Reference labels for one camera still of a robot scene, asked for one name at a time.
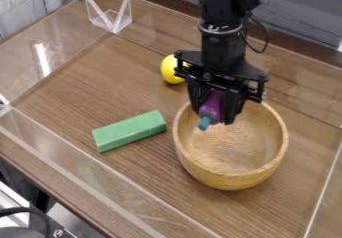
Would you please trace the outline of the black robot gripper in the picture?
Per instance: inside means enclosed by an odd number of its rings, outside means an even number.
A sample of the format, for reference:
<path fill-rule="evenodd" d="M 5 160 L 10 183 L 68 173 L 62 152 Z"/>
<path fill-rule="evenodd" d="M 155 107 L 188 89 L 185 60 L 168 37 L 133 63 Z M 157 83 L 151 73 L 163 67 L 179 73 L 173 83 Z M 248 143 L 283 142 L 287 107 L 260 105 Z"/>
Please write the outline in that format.
<path fill-rule="evenodd" d="M 177 50 L 175 75 L 187 81 L 195 113 L 211 90 L 223 93 L 223 123 L 233 123 L 245 100 L 260 102 L 268 75 L 245 60 L 245 27 L 213 27 L 200 23 L 199 51 Z"/>

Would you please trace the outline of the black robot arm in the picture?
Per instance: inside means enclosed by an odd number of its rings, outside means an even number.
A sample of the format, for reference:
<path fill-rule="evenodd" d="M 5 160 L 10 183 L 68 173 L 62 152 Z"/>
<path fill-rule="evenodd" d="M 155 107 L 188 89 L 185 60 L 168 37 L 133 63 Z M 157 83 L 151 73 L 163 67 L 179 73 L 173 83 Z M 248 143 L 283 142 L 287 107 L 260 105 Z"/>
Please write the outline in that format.
<path fill-rule="evenodd" d="M 268 74 L 245 60 L 247 22 L 260 0 L 199 0 L 201 48 L 179 50 L 175 76 L 187 82 L 188 98 L 199 115 L 197 128 L 229 125 L 244 103 L 263 100 Z"/>

